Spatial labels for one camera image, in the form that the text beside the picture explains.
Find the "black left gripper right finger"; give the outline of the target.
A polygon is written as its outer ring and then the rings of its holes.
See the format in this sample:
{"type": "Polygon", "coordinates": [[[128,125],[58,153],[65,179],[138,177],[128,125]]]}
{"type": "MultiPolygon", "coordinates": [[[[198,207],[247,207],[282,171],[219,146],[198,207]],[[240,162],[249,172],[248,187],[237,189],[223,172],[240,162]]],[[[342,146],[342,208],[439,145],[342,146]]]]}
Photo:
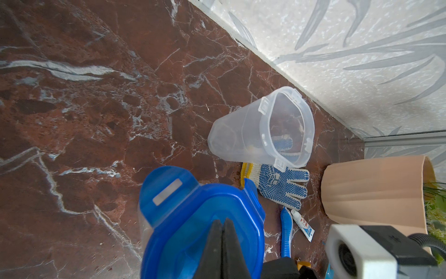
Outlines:
{"type": "Polygon", "coordinates": [[[250,279],[234,223],[227,218],[222,234],[222,278],[250,279]]]}

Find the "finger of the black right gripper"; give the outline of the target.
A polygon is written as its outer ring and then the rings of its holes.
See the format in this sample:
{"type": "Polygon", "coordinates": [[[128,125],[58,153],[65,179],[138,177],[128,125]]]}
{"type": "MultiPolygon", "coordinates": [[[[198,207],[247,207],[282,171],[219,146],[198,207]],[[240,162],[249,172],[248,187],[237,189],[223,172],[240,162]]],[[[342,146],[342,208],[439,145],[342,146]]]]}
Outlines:
{"type": "Polygon", "coordinates": [[[317,275],[311,267],[298,267],[290,257],[266,262],[262,266],[261,279],[316,279],[317,275]]]}

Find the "clear container blue lid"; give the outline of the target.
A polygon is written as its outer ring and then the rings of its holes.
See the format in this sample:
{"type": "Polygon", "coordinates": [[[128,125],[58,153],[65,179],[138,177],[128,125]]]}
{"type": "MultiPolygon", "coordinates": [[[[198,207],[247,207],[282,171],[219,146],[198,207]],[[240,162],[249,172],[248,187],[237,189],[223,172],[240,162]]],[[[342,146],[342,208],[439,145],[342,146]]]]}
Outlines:
{"type": "Polygon", "coordinates": [[[142,185],[138,217],[142,279],[191,279],[212,222],[226,219],[233,221],[250,276],[261,276],[266,214],[252,180],[245,179],[243,190],[218,183],[200,185],[186,169],[159,167],[142,185]]]}
{"type": "Polygon", "coordinates": [[[308,103],[297,89],[281,87],[217,119],[207,143],[223,160],[272,165],[285,172],[307,165],[314,135],[308,103]]]}

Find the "small white toothpaste tube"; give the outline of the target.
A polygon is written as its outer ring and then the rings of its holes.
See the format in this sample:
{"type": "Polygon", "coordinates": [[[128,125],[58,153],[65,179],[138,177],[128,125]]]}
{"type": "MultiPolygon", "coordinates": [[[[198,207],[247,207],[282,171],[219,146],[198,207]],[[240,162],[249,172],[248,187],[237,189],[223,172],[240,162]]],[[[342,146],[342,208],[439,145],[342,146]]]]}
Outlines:
{"type": "Polygon", "coordinates": [[[309,223],[305,220],[305,218],[297,211],[292,209],[291,214],[293,220],[298,225],[299,229],[303,232],[306,239],[311,242],[314,236],[314,229],[309,225],[309,223]]]}

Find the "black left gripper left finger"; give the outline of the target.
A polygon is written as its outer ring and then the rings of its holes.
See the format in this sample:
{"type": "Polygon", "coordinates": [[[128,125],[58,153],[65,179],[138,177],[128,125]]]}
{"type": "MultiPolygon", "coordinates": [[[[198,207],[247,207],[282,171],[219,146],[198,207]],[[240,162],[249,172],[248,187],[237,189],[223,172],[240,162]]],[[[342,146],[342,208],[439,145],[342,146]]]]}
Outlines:
{"type": "Polygon", "coordinates": [[[203,250],[194,279],[220,279],[222,267],[223,225],[215,220],[209,230],[206,246],[203,250]]]}

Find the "blue dotted work glove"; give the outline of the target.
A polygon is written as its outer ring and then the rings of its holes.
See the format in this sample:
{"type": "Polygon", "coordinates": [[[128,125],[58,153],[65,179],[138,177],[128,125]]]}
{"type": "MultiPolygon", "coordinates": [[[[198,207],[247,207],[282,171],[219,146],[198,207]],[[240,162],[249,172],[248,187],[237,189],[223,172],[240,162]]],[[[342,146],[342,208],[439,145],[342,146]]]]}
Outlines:
{"type": "Polygon", "coordinates": [[[310,180],[310,172],[289,167],[281,172],[272,165],[243,163],[242,187],[245,186],[245,179],[251,180],[264,198],[299,211],[302,200],[308,195],[305,184],[310,180]]]}

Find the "white shampoo bottle yellow cap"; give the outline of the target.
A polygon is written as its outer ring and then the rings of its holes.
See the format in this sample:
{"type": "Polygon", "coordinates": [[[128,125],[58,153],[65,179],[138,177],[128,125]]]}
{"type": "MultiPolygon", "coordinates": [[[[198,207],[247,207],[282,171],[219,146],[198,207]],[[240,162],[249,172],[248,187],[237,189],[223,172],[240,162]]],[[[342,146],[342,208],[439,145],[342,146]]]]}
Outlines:
{"type": "Polygon", "coordinates": [[[301,270],[303,267],[305,268],[311,268],[311,263],[306,261],[298,261],[296,263],[298,270],[301,270]]]}

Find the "horizontal aluminium frame bar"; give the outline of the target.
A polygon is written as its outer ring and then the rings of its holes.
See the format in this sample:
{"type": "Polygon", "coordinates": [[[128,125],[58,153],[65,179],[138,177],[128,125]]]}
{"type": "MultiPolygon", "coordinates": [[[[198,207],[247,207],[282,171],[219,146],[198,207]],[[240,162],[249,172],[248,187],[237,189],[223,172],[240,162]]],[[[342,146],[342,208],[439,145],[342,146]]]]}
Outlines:
{"type": "Polygon", "coordinates": [[[445,145],[446,131],[372,137],[364,139],[364,142],[366,148],[445,145]]]}

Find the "beige ribbed flower pot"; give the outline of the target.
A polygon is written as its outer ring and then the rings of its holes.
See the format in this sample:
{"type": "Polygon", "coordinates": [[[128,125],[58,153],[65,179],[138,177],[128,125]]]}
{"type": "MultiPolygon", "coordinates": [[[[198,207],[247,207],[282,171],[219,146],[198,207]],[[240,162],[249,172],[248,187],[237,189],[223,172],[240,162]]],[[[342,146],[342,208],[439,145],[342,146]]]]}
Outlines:
{"type": "Polygon", "coordinates": [[[423,185],[435,182],[425,155],[330,165],[321,182],[328,217],[339,224],[393,226],[406,236],[427,233],[423,185]]]}

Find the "green white artificial flowers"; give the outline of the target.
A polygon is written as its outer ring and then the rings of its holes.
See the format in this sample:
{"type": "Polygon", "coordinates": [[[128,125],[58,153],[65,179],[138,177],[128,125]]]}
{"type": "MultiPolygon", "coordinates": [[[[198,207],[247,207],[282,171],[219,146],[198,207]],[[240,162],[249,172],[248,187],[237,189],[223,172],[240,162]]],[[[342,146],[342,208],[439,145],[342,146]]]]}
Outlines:
{"type": "Polygon", "coordinates": [[[446,244],[446,184],[423,184],[426,227],[429,235],[446,244]]]}

